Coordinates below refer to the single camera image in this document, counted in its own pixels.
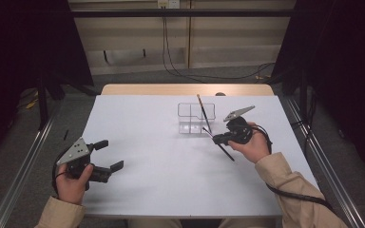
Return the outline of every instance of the black horizontal bar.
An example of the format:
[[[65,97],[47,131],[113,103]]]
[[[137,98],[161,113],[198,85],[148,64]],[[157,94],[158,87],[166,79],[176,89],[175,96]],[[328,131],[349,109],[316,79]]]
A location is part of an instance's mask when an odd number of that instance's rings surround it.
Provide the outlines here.
[[[320,13],[293,9],[75,9],[73,17],[293,17]]]

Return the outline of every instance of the hand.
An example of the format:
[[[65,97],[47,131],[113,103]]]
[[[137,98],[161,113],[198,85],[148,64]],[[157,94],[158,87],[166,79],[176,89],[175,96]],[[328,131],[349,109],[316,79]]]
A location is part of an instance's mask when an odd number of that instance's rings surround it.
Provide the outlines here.
[[[71,179],[67,176],[67,165],[62,164],[59,166],[58,173],[64,173],[60,175],[56,179],[57,188],[58,188],[58,199],[73,203],[73,204],[82,204],[83,195],[85,194],[86,183],[93,172],[93,165],[89,164],[86,166],[83,171],[81,177],[79,179]]]
[[[248,124],[256,127],[255,123],[249,122]],[[262,133],[257,130],[257,128],[253,129],[253,137],[250,142],[246,144],[239,144],[229,141],[228,143],[234,150],[240,151],[244,157],[252,163],[257,163],[260,159],[269,155],[266,139]]]

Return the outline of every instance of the power outlet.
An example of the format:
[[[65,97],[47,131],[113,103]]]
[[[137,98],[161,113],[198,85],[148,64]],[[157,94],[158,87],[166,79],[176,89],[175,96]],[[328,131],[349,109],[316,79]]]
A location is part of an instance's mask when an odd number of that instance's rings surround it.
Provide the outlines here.
[[[168,9],[168,0],[158,0],[159,9]]]
[[[179,9],[180,8],[180,0],[169,0],[168,7],[170,9]]]

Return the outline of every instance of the person's left hand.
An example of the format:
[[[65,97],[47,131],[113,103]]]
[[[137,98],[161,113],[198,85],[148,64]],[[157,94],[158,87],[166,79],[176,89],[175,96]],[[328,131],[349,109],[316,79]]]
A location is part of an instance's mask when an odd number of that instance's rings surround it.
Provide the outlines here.
[[[67,171],[67,164],[64,163],[59,166],[58,173],[64,173]],[[82,204],[82,199],[85,194],[86,183],[93,172],[93,165],[86,166],[81,177],[79,179],[71,179],[67,176],[67,173],[60,175],[56,179],[58,188],[58,199],[73,203]]]

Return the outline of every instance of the beige sleeve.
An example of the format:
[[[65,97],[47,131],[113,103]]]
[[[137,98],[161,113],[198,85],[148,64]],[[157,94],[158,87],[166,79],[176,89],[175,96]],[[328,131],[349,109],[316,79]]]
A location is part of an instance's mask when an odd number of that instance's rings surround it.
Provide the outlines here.
[[[281,153],[266,156],[256,163],[260,177],[281,191],[324,199],[322,193],[299,172],[292,172]],[[282,210],[283,227],[347,227],[328,208],[318,203],[276,195]]]
[[[85,207],[50,197],[36,228],[74,228],[85,215]]]

